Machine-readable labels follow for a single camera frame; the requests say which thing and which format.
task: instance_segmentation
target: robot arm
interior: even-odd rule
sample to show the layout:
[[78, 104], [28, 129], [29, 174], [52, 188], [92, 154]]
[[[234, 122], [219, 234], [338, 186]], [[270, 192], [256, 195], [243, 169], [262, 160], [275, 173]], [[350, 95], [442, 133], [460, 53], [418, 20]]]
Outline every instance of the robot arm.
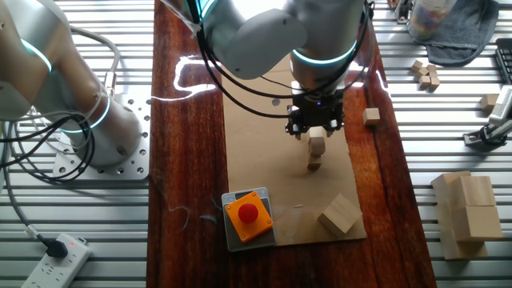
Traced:
[[[70, 25], [53, 0], [0, 0], [0, 115], [16, 119], [34, 106], [42, 114], [87, 116], [95, 137], [92, 166], [114, 165], [138, 147], [142, 127], [116, 103], [74, 46]], [[56, 122], [65, 115], [47, 118]], [[77, 123], [62, 132], [83, 140]]]
[[341, 129], [342, 102], [334, 93], [343, 88], [354, 55], [363, 0], [162, 1], [189, 27], [203, 29], [212, 55], [238, 78], [260, 77], [290, 54], [300, 87], [317, 93], [294, 97], [288, 133], [300, 136], [312, 126]]

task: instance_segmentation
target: mounting plate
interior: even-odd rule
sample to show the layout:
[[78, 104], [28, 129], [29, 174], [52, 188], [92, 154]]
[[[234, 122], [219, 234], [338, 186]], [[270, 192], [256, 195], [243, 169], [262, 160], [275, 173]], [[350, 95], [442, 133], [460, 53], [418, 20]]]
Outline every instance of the mounting plate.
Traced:
[[251, 192], [257, 192], [258, 196], [263, 202], [265, 209], [269, 213], [272, 218], [272, 211], [270, 209], [270, 200], [269, 200], [269, 192], [266, 188], [257, 188], [251, 190], [244, 190], [239, 192], [226, 193], [222, 195], [222, 212], [224, 213], [224, 224], [226, 226], [226, 237], [227, 237], [227, 249], [230, 252], [237, 252], [242, 250], [255, 249], [265, 246], [275, 246], [277, 241], [275, 238], [275, 230], [274, 228], [264, 232], [263, 234], [257, 236], [253, 240], [244, 244], [238, 237], [237, 231], [234, 229], [233, 223], [230, 220], [230, 217], [226, 213], [226, 209], [224, 209], [227, 205], [235, 202], [236, 200], [246, 196]]
[[[87, 167], [86, 171], [78, 180], [143, 180], [147, 178], [150, 171], [150, 131], [151, 131], [151, 97], [130, 96], [118, 94], [116, 101], [129, 107], [137, 115], [142, 125], [143, 136], [136, 151], [125, 161], [111, 167], [97, 169]], [[70, 143], [70, 139], [62, 134], [61, 140]], [[69, 149], [69, 146], [58, 143], [60, 150]], [[76, 155], [67, 155], [57, 152], [54, 165], [56, 177], [66, 174], [79, 164], [81, 159]]]

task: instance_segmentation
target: small wooden block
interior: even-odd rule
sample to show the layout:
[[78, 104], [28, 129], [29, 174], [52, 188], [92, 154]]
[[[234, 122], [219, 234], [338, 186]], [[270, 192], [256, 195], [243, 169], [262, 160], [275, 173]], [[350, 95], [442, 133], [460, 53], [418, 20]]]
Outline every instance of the small wooden block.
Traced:
[[428, 76], [421, 76], [419, 78], [419, 88], [420, 89], [426, 89], [430, 86], [430, 77]]
[[434, 91], [441, 85], [439, 78], [430, 77], [430, 90]]
[[459, 210], [466, 206], [496, 206], [488, 176], [461, 176], [452, 184], [450, 204]]
[[317, 170], [322, 165], [322, 157], [308, 155], [307, 169]]
[[436, 72], [438, 70], [438, 67], [436, 65], [433, 65], [433, 64], [429, 64], [426, 66], [426, 69], [429, 71], [429, 72]]
[[455, 239], [458, 242], [493, 241], [503, 238], [498, 209], [468, 206], [452, 213]]
[[469, 171], [444, 173], [430, 183], [434, 188], [435, 198], [438, 200], [438, 203], [450, 200], [451, 184], [461, 176], [471, 176], [471, 173]]
[[482, 110], [484, 110], [485, 112], [492, 112], [497, 100], [498, 95], [489, 94], [484, 96], [482, 99], [480, 99], [480, 105], [482, 106]]
[[448, 201], [443, 201], [435, 206], [435, 213], [438, 216], [438, 224], [441, 232], [452, 230], [454, 224], [451, 220], [451, 208]]
[[326, 152], [326, 139], [323, 137], [323, 127], [311, 127], [308, 130], [310, 156], [322, 156]]
[[427, 76], [429, 74], [429, 70], [427, 68], [421, 68], [418, 71], [418, 73], [419, 73], [420, 76]]
[[453, 229], [441, 231], [439, 237], [445, 260], [472, 259], [488, 256], [484, 242], [457, 242], [455, 241]]
[[414, 64], [412, 65], [412, 67], [410, 68], [411, 71], [417, 73], [419, 72], [419, 70], [423, 67], [423, 63], [421, 63], [420, 61], [416, 60], [416, 62], [414, 62]]
[[366, 126], [377, 125], [381, 121], [380, 113], [378, 112], [378, 108], [366, 108], [362, 113], [362, 122]]

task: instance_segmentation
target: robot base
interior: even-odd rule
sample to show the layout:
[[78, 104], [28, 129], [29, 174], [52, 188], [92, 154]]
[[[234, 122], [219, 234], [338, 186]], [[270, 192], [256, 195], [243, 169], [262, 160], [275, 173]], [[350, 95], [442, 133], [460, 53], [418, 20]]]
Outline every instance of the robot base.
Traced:
[[[142, 138], [136, 151], [125, 161], [106, 168], [87, 167], [86, 171], [78, 180], [143, 180], [147, 178], [150, 171], [150, 131], [151, 131], [151, 98], [150, 97], [131, 97], [120, 94], [116, 100], [126, 107], [132, 109], [137, 115], [142, 125]], [[64, 143], [70, 143], [65, 134], [62, 134], [61, 140]], [[60, 150], [69, 149], [62, 143], [58, 144]], [[80, 163], [81, 159], [76, 155], [67, 155], [57, 152], [54, 165], [54, 175], [61, 176], [71, 171]]]

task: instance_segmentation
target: wooden block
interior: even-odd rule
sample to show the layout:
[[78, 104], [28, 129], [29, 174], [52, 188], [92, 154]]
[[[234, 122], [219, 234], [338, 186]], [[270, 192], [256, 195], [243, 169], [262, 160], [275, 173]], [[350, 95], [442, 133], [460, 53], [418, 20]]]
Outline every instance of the wooden block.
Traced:
[[452, 220], [455, 239], [459, 242], [493, 241], [503, 238], [496, 207], [464, 207], [453, 211]]
[[322, 157], [308, 155], [307, 169], [317, 170], [322, 165]]
[[454, 228], [451, 220], [451, 208], [448, 200], [438, 203], [435, 206], [435, 213], [438, 216], [438, 224], [441, 232]]
[[361, 216], [360, 209], [339, 194], [318, 216], [318, 220], [333, 234], [343, 237]]
[[453, 229], [441, 231], [439, 237], [445, 260], [472, 259], [488, 256], [484, 242], [457, 242]]
[[451, 184], [461, 176], [471, 176], [471, 173], [469, 171], [444, 173], [430, 183], [434, 188], [435, 198], [438, 200], [438, 203], [450, 199]]
[[378, 112], [378, 108], [366, 108], [362, 113], [362, 122], [366, 126], [377, 125], [381, 121], [380, 113]]
[[429, 74], [429, 71], [427, 68], [421, 68], [419, 71], [418, 71], [419, 75], [420, 76], [427, 76]]
[[450, 204], [453, 210], [466, 206], [496, 206], [488, 176], [461, 176], [452, 184]]
[[433, 65], [433, 64], [429, 64], [426, 66], [426, 69], [430, 72], [437, 72], [438, 71], [438, 67], [436, 65]]
[[326, 152], [326, 139], [323, 137], [323, 127], [311, 127], [308, 130], [310, 156], [322, 156]]
[[420, 89], [426, 89], [430, 86], [430, 77], [428, 76], [421, 76], [419, 78], [419, 88]]
[[482, 99], [480, 99], [480, 105], [482, 106], [482, 110], [484, 110], [485, 112], [492, 112], [497, 100], [498, 95], [489, 94], [484, 96]]
[[421, 63], [420, 61], [416, 60], [416, 62], [414, 62], [414, 64], [412, 65], [412, 67], [410, 68], [411, 71], [417, 73], [419, 72], [419, 70], [423, 67], [423, 63]]
[[430, 76], [430, 90], [434, 91], [441, 85], [439, 78]]

